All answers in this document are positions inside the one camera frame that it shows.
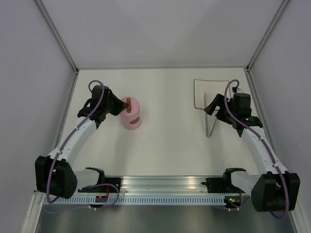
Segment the pink cylindrical lunch box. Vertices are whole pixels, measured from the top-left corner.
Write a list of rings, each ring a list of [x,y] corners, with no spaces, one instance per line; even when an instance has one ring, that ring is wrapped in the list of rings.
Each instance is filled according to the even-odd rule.
[[[142,119],[140,112],[135,115],[121,115],[121,122],[123,126],[128,130],[135,130],[141,126]]]

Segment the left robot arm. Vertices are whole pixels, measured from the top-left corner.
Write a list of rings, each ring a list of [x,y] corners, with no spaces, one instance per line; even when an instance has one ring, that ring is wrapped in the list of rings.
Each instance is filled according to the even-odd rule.
[[[69,135],[47,156],[39,156],[35,161],[36,188],[46,194],[48,203],[53,202],[50,196],[69,199],[78,190],[102,192],[106,187],[102,169],[86,167],[73,171],[72,167],[82,147],[106,116],[118,116],[128,104],[117,98],[102,82],[90,88],[90,91],[91,98],[78,112]]]

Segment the metal tongs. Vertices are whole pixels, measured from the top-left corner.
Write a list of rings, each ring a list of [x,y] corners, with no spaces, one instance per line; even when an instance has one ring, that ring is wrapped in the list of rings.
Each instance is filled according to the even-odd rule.
[[[210,102],[208,102],[208,95],[207,93],[205,93],[204,94],[204,107],[207,108],[209,104]],[[215,114],[212,114],[210,116],[205,112],[205,130],[206,130],[207,138],[210,138],[215,122],[216,122]]]

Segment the pink lunch box lid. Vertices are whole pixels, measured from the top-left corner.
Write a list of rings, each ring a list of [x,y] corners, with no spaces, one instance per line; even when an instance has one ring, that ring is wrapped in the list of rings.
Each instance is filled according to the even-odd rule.
[[[128,106],[121,112],[122,115],[135,115],[140,112],[139,101],[134,97],[124,97],[121,99]]]

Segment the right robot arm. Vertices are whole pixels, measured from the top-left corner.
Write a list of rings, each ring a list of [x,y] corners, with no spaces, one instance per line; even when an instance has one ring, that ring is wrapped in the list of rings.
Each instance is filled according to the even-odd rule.
[[[300,178],[279,161],[266,140],[260,119],[251,115],[250,104],[251,97],[246,93],[236,93],[230,99],[217,94],[204,109],[207,115],[215,115],[217,120],[237,131],[259,172],[259,177],[253,177],[244,168],[227,168],[222,187],[228,192],[244,191],[258,212],[292,211],[296,206]]]

